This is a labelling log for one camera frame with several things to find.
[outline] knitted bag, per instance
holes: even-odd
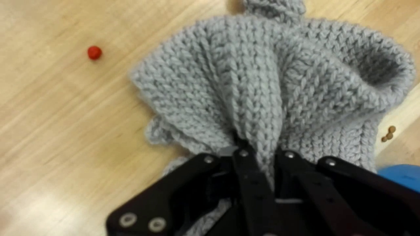
[[[133,83],[156,113],[150,142],[218,153],[236,130],[268,177],[277,147],[375,170],[377,126],[413,83],[409,55],[361,26],[303,18],[301,0],[244,5],[244,14],[176,34],[134,69]],[[202,235],[226,207],[189,235]]]

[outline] gray crocheted fabric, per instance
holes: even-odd
[[[240,16],[176,34],[134,69],[156,113],[150,142],[218,153],[236,130],[269,177],[277,147],[374,170],[377,126],[413,83],[408,54],[373,30],[303,18],[301,0],[244,4]],[[202,235],[218,215],[189,235]]]

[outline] black metal bracket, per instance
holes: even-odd
[[[241,145],[192,157],[112,212],[109,236],[181,236],[220,199],[207,236],[420,236],[420,195],[337,157],[274,156],[274,191]]]

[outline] blue object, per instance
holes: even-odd
[[[379,176],[420,193],[420,166],[392,165],[378,172]]]

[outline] table surface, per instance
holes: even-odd
[[[307,16],[362,24],[420,62],[419,0],[307,0]],[[177,147],[144,136],[151,110],[130,68],[182,26],[238,0],[0,1],[0,235],[105,235],[109,212],[150,186]],[[100,60],[85,50],[98,44]],[[420,164],[420,86],[390,113],[378,165]]]

